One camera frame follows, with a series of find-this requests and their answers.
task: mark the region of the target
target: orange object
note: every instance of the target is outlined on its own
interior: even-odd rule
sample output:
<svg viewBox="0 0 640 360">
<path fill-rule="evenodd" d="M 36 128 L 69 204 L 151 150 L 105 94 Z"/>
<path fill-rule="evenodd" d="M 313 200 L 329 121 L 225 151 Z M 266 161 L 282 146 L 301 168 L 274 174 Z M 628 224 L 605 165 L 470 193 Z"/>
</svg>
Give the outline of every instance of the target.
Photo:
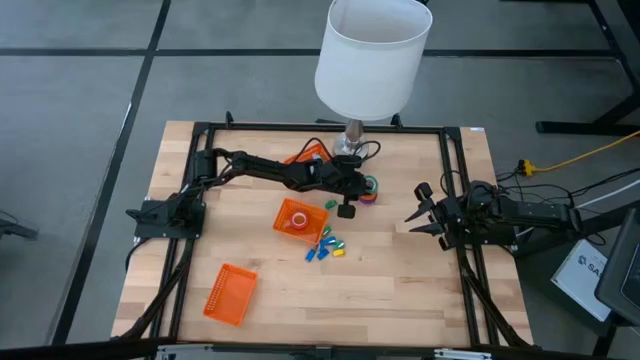
<svg viewBox="0 0 640 360">
<path fill-rule="evenodd" d="M 378 194 L 360 195 L 360 199 L 365 200 L 365 201 L 372 201 L 372 200 L 376 199 L 376 196 L 378 196 Z"/>
<path fill-rule="evenodd" d="M 203 314 L 229 325 L 242 325 L 257 278 L 253 271 L 222 264 Z"/>
<path fill-rule="evenodd" d="M 290 164 L 293 162 L 293 159 L 296 160 L 296 162 L 303 162 L 303 161 L 307 161 L 307 160 L 313 160 L 313 154 L 318 154 L 320 155 L 320 157 L 322 157 L 322 161 L 327 162 L 329 161 L 329 159 L 331 159 L 331 156 L 329 154 L 327 154 L 326 151 L 324 151 L 324 147 L 320 144 L 315 144 L 311 147 L 308 147 L 302 154 L 300 154 L 300 156 L 296 159 L 296 156 L 293 155 L 289 158 L 287 158 L 285 161 L 283 161 L 285 164 Z"/>
<path fill-rule="evenodd" d="M 303 212 L 307 214 L 307 226 L 296 229 L 291 225 L 293 214 Z M 273 222 L 273 230 L 293 236 L 296 239 L 317 245 L 322 237 L 324 226 L 329 220 L 329 212 L 325 209 L 305 204 L 293 199 L 284 199 L 278 216 Z"/>
</svg>

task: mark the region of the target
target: wooden tabletop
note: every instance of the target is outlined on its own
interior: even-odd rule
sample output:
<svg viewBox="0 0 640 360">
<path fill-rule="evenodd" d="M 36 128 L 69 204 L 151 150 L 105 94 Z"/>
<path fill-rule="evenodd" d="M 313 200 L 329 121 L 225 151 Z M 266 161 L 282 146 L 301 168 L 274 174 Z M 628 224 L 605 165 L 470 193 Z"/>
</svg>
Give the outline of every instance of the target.
<svg viewBox="0 0 640 360">
<path fill-rule="evenodd" d="M 164 199 L 178 191 L 192 128 L 193 122 L 167 122 L 149 187 L 152 198 Z M 470 178 L 494 182 L 484 131 L 461 131 Z M 218 130 L 214 146 L 282 161 L 312 136 L 330 146 L 335 133 Z M 246 176 L 206 192 L 206 223 L 195 245 L 180 340 L 469 346 L 455 252 L 443 252 L 429 235 L 408 232 L 427 223 L 426 216 L 403 222 L 417 209 L 413 189 L 418 183 L 428 181 L 434 199 L 444 197 L 438 184 L 443 172 L 438 137 L 368 134 L 367 138 L 382 144 L 378 156 L 361 168 L 378 179 L 378 199 L 368 207 L 357 203 L 354 219 L 338 218 L 335 209 L 329 218 L 333 233 L 346 243 L 345 257 L 307 263 L 307 244 L 272 230 L 285 197 L 323 207 L 329 199 L 339 200 L 337 195 L 296 193 L 282 184 Z M 449 145 L 455 159 L 453 144 Z M 132 257 L 113 335 L 131 327 L 156 295 L 167 242 L 153 239 Z M 531 341 L 513 259 L 498 247 L 485 246 L 484 254 L 492 298 L 520 336 Z M 241 327 L 202 314 L 223 263 L 258 274 Z M 481 306 L 477 299 L 475 303 L 486 342 Z M 173 297 L 167 304 L 161 334 L 168 332 Z"/>
</svg>

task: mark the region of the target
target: green toy piece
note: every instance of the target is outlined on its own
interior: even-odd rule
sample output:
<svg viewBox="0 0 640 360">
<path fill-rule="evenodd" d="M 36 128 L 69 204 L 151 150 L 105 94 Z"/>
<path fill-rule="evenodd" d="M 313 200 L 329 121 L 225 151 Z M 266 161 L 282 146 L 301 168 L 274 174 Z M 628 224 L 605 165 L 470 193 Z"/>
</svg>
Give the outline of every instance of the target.
<svg viewBox="0 0 640 360">
<path fill-rule="evenodd" d="M 331 226 L 327 225 L 324 227 L 324 230 L 322 230 L 322 238 L 326 238 L 327 235 L 329 235 L 331 233 Z"/>
<path fill-rule="evenodd" d="M 336 205 L 338 205 L 338 202 L 337 202 L 337 201 L 335 201 L 335 200 L 329 200 L 329 201 L 327 201 L 327 203 L 324 205 L 324 208 L 325 208 L 325 209 L 327 209 L 327 210 L 329 210 L 329 209 L 331 209 L 332 207 L 335 207 Z"/>
</svg>

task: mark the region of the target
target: white lampshade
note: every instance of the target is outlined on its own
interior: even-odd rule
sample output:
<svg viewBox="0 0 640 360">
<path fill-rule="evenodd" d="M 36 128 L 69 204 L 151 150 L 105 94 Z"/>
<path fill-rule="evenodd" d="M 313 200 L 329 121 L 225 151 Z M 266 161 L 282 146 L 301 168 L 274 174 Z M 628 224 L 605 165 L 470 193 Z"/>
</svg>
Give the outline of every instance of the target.
<svg viewBox="0 0 640 360">
<path fill-rule="evenodd" d="M 433 17 L 415 0 L 334 0 L 315 86 L 320 100 L 356 120 L 380 120 L 409 101 Z"/>
</svg>

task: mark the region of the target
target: stacked rings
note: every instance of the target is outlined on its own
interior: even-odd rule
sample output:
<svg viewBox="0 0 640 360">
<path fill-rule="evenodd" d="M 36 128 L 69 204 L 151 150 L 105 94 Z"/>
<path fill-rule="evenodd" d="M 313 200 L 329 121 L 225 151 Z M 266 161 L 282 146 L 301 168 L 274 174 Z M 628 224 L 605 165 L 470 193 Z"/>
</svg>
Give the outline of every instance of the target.
<svg viewBox="0 0 640 360">
<path fill-rule="evenodd" d="M 378 180 L 371 175 L 364 177 L 364 181 L 367 183 L 367 194 L 373 195 L 378 193 Z"/>
<path fill-rule="evenodd" d="M 309 225 L 309 218 L 307 214 L 302 211 L 295 212 L 293 216 L 291 216 L 291 227 L 296 230 L 302 230 Z"/>
<path fill-rule="evenodd" d="M 360 202 L 365 205 L 371 205 L 378 198 L 378 180 L 371 175 L 364 177 L 367 182 L 367 194 L 360 196 Z"/>
</svg>

